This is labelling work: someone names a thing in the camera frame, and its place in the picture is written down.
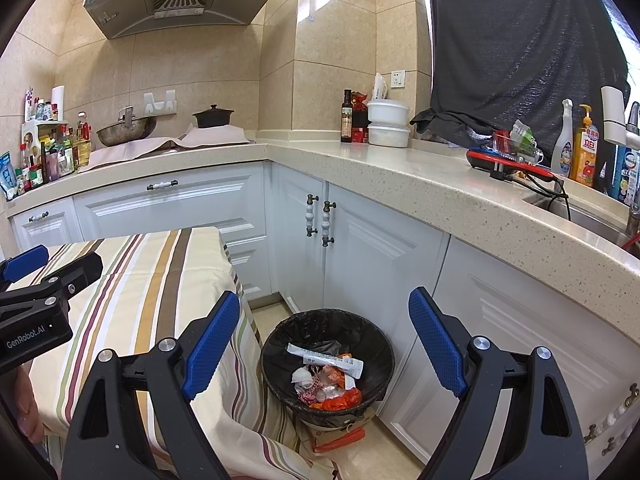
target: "blue gripper pad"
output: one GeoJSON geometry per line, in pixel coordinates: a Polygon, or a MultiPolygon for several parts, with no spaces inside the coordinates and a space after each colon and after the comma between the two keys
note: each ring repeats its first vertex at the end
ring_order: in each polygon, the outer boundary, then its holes
{"type": "Polygon", "coordinates": [[[8,260],[2,278],[6,282],[19,282],[25,276],[47,265],[48,261],[49,251],[47,248],[44,245],[36,246],[8,260]]]}
{"type": "Polygon", "coordinates": [[[187,359],[182,393],[189,401],[209,386],[213,372],[216,371],[239,318],[238,297],[230,293],[214,314],[209,326],[206,327],[187,359]]]}
{"type": "Polygon", "coordinates": [[[463,374],[463,362],[458,348],[438,319],[427,299],[417,288],[409,295],[409,317],[440,384],[461,397],[468,386],[463,374]]]}

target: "orange dish soap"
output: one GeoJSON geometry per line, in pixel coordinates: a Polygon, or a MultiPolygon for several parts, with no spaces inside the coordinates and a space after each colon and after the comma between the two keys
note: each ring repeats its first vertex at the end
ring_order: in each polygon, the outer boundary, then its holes
{"type": "Polygon", "coordinates": [[[596,151],[598,150],[600,134],[593,125],[591,117],[589,117],[591,107],[589,105],[580,106],[584,108],[587,115],[582,120],[582,127],[575,133],[575,155],[569,178],[585,186],[592,187],[593,177],[596,172],[596,151]]]}

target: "dark cloth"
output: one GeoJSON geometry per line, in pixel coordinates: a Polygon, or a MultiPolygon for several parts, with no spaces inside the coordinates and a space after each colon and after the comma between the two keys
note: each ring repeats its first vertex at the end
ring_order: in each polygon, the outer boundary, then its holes
{"type": "MultiPolygon", "coordinates": [[[[600,88],[628,96],[626,59],[601,0],[436,0],[434,8],[431,108],[412,120],[420,134],[471,148],[483,142],[469,128],[490,135],[520,119],[549,162],[562,100],[574,102],[574,128],[584,116],[578,105],[591,105],[602,138],[600,88]]],[[[613,152],[606,144],[599,158],[613,152]]]]}

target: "speckled stone countertop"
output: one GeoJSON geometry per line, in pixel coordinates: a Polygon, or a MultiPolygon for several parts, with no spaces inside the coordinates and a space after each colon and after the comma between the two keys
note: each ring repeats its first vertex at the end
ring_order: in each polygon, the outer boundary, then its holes
{"type": "MultiPolygon", "coordinates": [[[[337,141],[276,141],[165,153],[62,179],[8,204],[8,215],[141,176],[272,160],[394,208],[526,272],[640,344],[640,260],[579,225],[533,206],[535,193],[492,180],[443,154],[337,141]]],[[[623,224],[622,204],[571,186],[623,224]]]]}

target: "drawer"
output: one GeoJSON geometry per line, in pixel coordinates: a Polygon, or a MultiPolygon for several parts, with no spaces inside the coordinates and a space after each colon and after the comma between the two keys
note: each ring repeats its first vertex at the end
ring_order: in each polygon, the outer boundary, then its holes
{"type": "Polygon", "coordinates": [[[226,245],[247,300],[271,294],[267,237],[231,242],[226,245]]]}
{"type": "Polygon", "coordinates": [[[11,218],[20,251],[81,242],[82,235],[71,197],[29,209],[11,218]]]}
{"type": "Polygon", "coordinates": [[[177,171],[74,198],[85,240],[215,226],[225,242],[266,234],[262,162],[177,171]]]}

